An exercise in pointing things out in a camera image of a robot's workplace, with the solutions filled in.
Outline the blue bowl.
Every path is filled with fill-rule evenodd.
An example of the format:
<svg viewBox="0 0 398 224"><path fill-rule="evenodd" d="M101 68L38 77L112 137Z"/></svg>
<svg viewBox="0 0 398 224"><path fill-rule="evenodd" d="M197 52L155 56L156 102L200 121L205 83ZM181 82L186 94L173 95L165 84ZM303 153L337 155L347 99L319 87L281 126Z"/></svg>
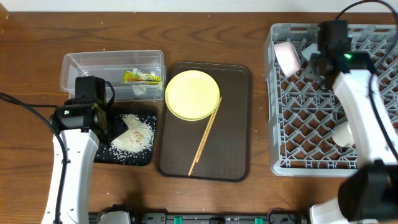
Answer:
<svg viewBox="0 0 398 224"><path fill-rule="evenodd" d="M313 54L321 54L321 52L318 50L318 45L316 43L312 43L303 49L301 54L307 61L310 61L310 58Z"/></svg>

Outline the green snack wrapper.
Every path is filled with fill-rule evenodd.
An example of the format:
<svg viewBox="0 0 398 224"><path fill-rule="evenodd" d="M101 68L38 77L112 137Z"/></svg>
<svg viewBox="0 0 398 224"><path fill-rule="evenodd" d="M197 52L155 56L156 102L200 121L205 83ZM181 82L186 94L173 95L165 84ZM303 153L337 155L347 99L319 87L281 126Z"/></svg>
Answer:
<svg viewBox="0 0 398 224"><path fill-rule="evenodd" d="M137 68L132 71L125 71L123 79L123 84L148 84L148 85L157 85L160 83L160 77L155 75L154 73L146 73Z"/></svg>

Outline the wooden chopstick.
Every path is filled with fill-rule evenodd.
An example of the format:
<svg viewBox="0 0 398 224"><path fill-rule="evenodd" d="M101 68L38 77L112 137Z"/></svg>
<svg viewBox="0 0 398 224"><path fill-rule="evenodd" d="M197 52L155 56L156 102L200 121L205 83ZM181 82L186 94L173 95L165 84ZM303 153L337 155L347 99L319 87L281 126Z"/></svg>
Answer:
<svg viewBox="0 0 398 224"><path fill-rule="evenodd" d="M209 133L211 131L211 127L213 125L213 122L215 120L216 114L218 112L218 108L220 107L221 101L222 101L222 97L219 99L219 102L218 102L214 112L212 112L212 114L210 116L210 119L208 121L208 124L206 126L205 132L203 134L203 137L202 137L200 145L199 145L198 155L196 156L196 159L195 159L196 163L198 163L198 161L200 160L200 156L202 154L203 148L205 147L206 140L207 140L208 135L209 135Z"/></svg>
<svg viewBox="0 0 398 224"><path fill-rule="evenodd" d="M215 116L216 116L216 114L217 114L217 111L218 111L218 108L216 108L216 109L214 110L214 112L212 113L212 115L210 116L210 119L209 119L208 124L207 124L206 129L205 129L205 132L203 133L202 139L201 139L201 141L200 141L200 145L199 145L199 147L198 147L198 149L197 149L197 153L195 154L194 160L193 160L192 165L191 165L191 167L190 167L190 170L189 170L189 172L188 172L188 175L189 175L189 176L191 176L195 164L196 164L196 163L199 161L199 159L200 159L201 153L202 153L202 151L203 151L203 148L204 148L204 146L205 146L206 140L207 140L208 135L209 135L209 133L210 133L210 130L211 130L211 127L212 127L212 125L213 125L213 122L214 122Z"/></svg>

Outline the small white green cup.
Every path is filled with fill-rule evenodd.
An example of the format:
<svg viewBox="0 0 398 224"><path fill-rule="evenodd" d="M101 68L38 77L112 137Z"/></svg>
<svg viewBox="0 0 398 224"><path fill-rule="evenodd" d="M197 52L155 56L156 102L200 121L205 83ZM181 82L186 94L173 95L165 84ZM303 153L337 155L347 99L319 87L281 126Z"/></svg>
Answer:
<svg viewBox="0 0 398 224"><path fill-rule="evenodd" d="M354 145L353 134L349 122L345 121L333 128L332 139L340 147L351 147Z"/></svg>

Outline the yellow plate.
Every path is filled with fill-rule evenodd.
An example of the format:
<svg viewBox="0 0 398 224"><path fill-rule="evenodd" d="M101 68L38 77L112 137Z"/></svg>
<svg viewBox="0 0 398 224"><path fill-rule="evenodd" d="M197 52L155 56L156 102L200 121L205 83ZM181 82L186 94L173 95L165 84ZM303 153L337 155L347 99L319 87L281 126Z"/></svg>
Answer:
<svg viewBox="0 0 398 224"><path fill-rule="evenodd" d="M165 102L170 112L186 121L198 121L212 114L220 98L215 79L199 70L178 73L165 90Z"/></svg>

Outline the pink bowl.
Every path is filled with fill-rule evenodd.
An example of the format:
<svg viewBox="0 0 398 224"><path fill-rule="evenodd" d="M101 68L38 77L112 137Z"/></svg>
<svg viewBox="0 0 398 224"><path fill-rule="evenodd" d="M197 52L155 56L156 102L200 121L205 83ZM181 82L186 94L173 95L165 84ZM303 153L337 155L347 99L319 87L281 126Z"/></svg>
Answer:
<svg viewBox="0 0 398 224"><path fill-rule="evenodd" d="M282 42L274 45L276 59L286 77L291 77L301 68L299 56L291 42Z"/></svg>

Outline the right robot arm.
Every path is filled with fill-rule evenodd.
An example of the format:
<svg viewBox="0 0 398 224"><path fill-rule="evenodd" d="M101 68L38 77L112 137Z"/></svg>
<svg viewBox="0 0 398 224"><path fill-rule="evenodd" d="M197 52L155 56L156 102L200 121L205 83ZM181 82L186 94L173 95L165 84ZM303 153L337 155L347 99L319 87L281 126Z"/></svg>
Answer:
<svg viewBox="0 0 398 224"><path fill-rule="evenodd" d="M397 133L381 99L373 62L366 52L323 52L311 65L344 109L358 170L340 185L336 198L310 207L308 222L397 219Z"/></svg>

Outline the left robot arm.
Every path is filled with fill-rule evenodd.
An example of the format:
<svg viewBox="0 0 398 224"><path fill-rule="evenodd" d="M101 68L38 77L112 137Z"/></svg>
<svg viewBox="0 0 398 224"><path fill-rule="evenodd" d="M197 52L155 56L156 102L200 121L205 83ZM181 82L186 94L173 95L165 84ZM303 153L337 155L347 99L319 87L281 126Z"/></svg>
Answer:
<svg viewBox="0 0 398 224"><path fill-rule="evenodd" d="M42 223L88 223L91 175L100 144L127 131L111 101L70 99L55 109L53 169Z"/></svg>

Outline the rice food waste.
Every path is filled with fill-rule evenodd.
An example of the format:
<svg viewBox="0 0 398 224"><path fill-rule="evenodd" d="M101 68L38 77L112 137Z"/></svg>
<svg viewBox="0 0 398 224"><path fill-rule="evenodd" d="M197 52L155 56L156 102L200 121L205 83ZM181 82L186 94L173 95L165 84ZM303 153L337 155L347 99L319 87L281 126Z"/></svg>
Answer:
<svg viewBox="0 0 398 224"><path fill-rule="evenodd" d="M111 158L122 164L138 164L140 159L147 159L154 143L155 116L122 114L128 130L116 138L107 150Z"/></svg>

